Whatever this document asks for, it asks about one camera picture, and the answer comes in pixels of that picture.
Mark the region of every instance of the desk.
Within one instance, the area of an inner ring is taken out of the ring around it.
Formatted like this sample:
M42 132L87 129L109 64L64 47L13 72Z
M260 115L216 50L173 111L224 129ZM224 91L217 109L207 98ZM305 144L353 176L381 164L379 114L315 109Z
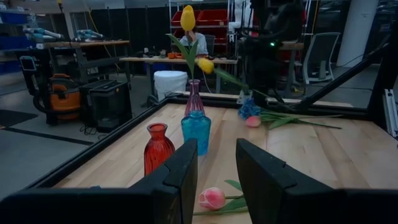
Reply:
M87 61L83 56L82 48L84 47L96 47L96 46L108 46L108 45L125 45L124 54L128 55L128 44L130 41L128 40L110 40L110 41L93 41L93 42L48 42L44 43L43 47L48 49L50 52L50 57L52 61L52 65L54 69L57 71L58 62L57 57L55 54L55 48L72 48L75 50L76 53L76 60L78 62L78 69L80 73L80 80L82 83L88 83L89 79L91 78L98 78L105 76L107 74L99 74L97 76L89 76L87 75L87 68L93 68L98 66L105 66L105 65L112 65L119 62L121 57L109 57L109 58L102 58L98 60L90 60ZM126 77L127 81L130 85L130 70L129 67L126 67Z
M185 104L182 99L168 98L159 106L153 106L145 116L126 123L30 187L131 186L144 176L143 155L150 138L146 130L149 124L166 123L166 135L175 147L183 144L180 121ZM211 119L211 131L209 151L198 158L196 201L200 192L209 187L219 187L226 195L239 195L238 190L224 183L226 179L238 180L236 138L247 139L333 188L398 189L397 141L372 122L317 118L306 120L342 129L302 124L288 124L273 130L269 130L268 125L248 128L238 117L237 109L210 107L206 100L214 104L215 98L203 99L206 115ZM196 202L195 211L204 209ZM241 224L250 223L250 217L248 213L202 216L194 217L193 223Z
M153 63L178 63L184 64L187 63L185 59L168 59L168 58L138 58L138 57L128 57L121 58L120 61L123 62L145 62L147 64L147 76L150 78L150 92L155 96L155 87L154 87L154 74L152 72L152 64ZM238 64L237 60L228 60L228 59L219 59L215 58L213 63L216 65L236 65ZM217 75L216 78L216 92L220 93L221 91L221 78Z

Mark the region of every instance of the black metal frame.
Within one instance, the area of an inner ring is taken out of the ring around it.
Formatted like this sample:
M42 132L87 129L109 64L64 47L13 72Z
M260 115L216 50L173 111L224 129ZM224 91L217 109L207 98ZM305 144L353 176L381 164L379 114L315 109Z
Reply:
M380 127L385 127L386 122L384 119L384 107L382 106L382 92L383 89L391 89L398 75L398 71L394 70L394 63L396 57L395 53L398 52L398 23L395 22L394 28L390 37L390 42L381 47L379 50L373 52L373 54L367 56L360 64L353 67L351 70L337 78L335 81L329 83L326 87L315 93L313 96L308 97L306 100L301 101L298 104L292 105L293 110L287 110L286 107L281 107L277 102L268 102L267 108L274 111L281 111L286 113L295 114L307 114L307 115L343 115L343 118L347 119L362 119L368 121L374 121ZM357 73L364 70L374 61L379 58L383 58L379 73L374 84L372 96L369 102L369 106L366 109L361 108L345 108L336 106L321 106L313 105L314 102L318 101L321 97L325 96L329 92L336 89L338 86L343 84L345 81L354 77ZM39 180L30 184L27 189L39 188L39 187L53 187L55 184L64 179L67 175L72 173L74 170L79 168L81 165L95 157L102 150L107 148L110 144L119 139L123 134L126 134L132 128L137 126L139 123L144 121L146 118L160 110L163 106L168 103L186 104L188 96L182 94L170 96L160 103L152 105L145 112L137 116L136 118L128 121L119 128L115 129L104 139L93 144L83 152L79 153L75 157L64 162L47 175L43 176ZM238 109L241 105L236 103L236 99L233 98L218 98L203 96L202 102L205 106L221 107L221 108L235 108Z
M346 73L336 78L333 82L323 87L314 95L295 105L294 109L297 111L311 110L311 106L314 104L314 102L320 100L322 97L338 88L344 82L347 82L350 78L353 78L355 75L362 72L365 68L368 68L372 63L379 61L381 58L382 62L376 81L374 82L368 107L365 110L351 108L341 112L347 112L350 114L361 113L368 120L373 121L381 128L386 129L386 119L384 115L382 96L385 89L393 89L398 76L398 71L396 70L396 52L398 52L398 21L393 22L391 35L387 39L386 44L382 43L378 49L366 56L361 63L357 64ZM328 109L331 109L333 112L337 112L337 110L340 110L341 108L338 109L326 107L318 112L325 110L328 111Z

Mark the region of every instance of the vase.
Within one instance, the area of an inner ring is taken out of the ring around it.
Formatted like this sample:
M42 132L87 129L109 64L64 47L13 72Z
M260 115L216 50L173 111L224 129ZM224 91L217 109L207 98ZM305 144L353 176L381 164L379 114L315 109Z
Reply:
M199 95L199 83L200 80L189 80L190 94L185 107L185 117L189 116L189 113L194 110L200 110L205 114L205 109L203 108L203 103L201 102Z
M144 151L144 173L150 174L166 161L175 151L171 140L166 137L167 125L154 123L147 127L150 140Z
M209 148L211 119L203 111L191 111L189 116L181 120L184 142L195 138L198 141L198 156L207 153Z

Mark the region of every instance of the person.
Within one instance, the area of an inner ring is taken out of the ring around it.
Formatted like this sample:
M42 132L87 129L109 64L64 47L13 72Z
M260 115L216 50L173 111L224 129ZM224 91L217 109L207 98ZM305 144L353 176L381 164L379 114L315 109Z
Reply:
M196 27L194 27L190 31L186 31L185 35L180 39L180 43L186 47L188 46L189 42L191 42L192 46L195 41L198 41L197 55L208 55L209 53L207 51L206 37L203 34L197 32Z

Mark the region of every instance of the white container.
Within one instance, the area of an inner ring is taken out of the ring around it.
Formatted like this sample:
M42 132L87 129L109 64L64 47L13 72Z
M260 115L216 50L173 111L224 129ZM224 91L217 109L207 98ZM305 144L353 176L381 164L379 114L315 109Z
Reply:
M166 95L175 91L185 91L188 75L180 71L158 71L154 73L157 99L163 100Z

